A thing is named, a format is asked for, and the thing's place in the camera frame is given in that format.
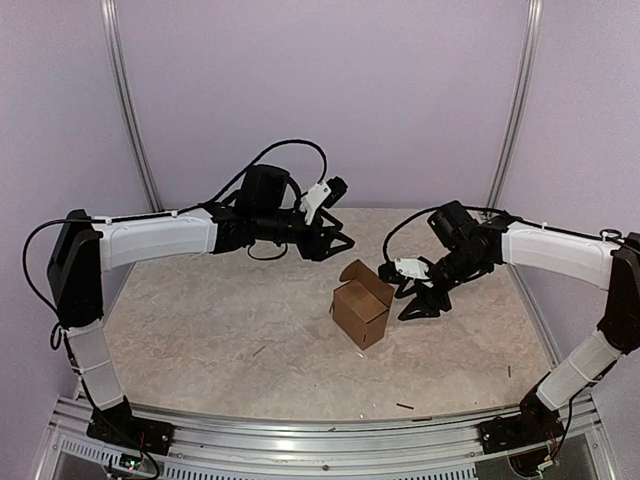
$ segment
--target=open cardboard box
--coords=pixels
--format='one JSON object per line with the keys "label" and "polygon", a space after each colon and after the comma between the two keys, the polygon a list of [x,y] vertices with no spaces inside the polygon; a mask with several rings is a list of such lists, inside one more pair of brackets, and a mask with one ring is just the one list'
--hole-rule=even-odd
{"label": "open cardboard box", "polygon": [[362,261],[349,264],[333,291],[333,320],[362,350],[384,337],[394,289]]}

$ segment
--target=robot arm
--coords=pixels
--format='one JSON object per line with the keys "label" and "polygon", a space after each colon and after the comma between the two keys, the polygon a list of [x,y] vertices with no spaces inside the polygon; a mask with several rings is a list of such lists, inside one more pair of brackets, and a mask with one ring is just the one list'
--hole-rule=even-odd
{"label": "robot arm", "polygon": [[292,184],[285,170],[258,165],[221,202],[134,217],[89,217],[84,210],[68,215],[47,276],[70,362],[94,407],[90,437],[123,446],[144,438],[146,450],[166,455],[173,432],[169,424],[132,416],[105,341],[102,273],[153,258],[231,252],[258,240],[295,244],[303,259],[313,261],[353,247],[325,210],[344,195],[346,184],[336,177],[305,195],[298,189],[294,208],[281,208]]}
{"label": "robot arm", "polygon": [[449,250],[447,255],[435,264],[425,258],[397,259],[379,268],[383,280],[398,285],[396,298],[415,295],[400,320],[437,317],[450,310],[448,292],[492,272],[496,264],[541,268],[609,292],[597,328],[524,397],[520,415],[479,428],[485,453],[564,435],[558,409],[596,383],[621,355],[640,348],[640,235],[611,242],[607,231],[598,239],[540,227],[506,213],[479,223],[457,201],[440,207],[428,223]]}

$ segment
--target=small stick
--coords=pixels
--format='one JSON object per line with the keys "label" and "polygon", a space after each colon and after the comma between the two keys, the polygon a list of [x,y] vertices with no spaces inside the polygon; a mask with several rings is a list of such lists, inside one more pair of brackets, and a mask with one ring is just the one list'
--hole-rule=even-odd
{"label": "small stick", "polygon": [[256,353],[254,353],[253,355],[251,355],[252,357],[255,357],[257,354],[259,354],[262,350],[264,350],[265,348],[267,348],[266,345],[261,346],[258,350],[256,350]]}

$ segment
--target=speckled work surface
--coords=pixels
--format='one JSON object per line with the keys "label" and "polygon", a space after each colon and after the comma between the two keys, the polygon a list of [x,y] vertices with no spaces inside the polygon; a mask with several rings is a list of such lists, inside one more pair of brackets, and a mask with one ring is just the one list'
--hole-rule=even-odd
{"label": "speckled work surface", "polygon": [[[137,264],[106,327],[129,399],[253,418],[424,417],[515,403],[547,371],[504,268],[454,290],[438,319],[399,322],[407,300],[396,300],[384,339],[361,352],[331,319],[332,291],[352,260],[377,268],[385,234],[412,212],[333,213],[356,247],[322,263],[294,247],[274,262],[243,250]],[[424,220],[390,247],[391,256],[444,253]]]}

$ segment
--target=white wall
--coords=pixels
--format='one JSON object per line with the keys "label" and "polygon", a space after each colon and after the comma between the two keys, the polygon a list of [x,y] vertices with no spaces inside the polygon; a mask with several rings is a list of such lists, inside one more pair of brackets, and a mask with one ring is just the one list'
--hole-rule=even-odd
{"label": "white wall", "polygon": [[[119,2],[127,71],[166,206],[209,198],[270,143],[303,137],[343,206],[486,199],[525,0]],[[303,188],[320,164],[287,147]]]}
{"label": "white wall", "polygon": [[[98,2],[0,2],[0,476],[26,478],[56,398],[74,375],[49,349],[53,314],[22,276],[22,244],[74,208],[146,208],[107,57]],[[44,272],[57,229],[34,243]],[[124,272],[105,278],[109,303]]]}
{"label": "white wall", "polygon": [[[640,231],[640,4],[545,2],[536,65],[502,206],[551,225]],[[606,294],[527,270],[562,353],[599,321]],[[640,471],[640,353],[595,389],[623,478]]]}

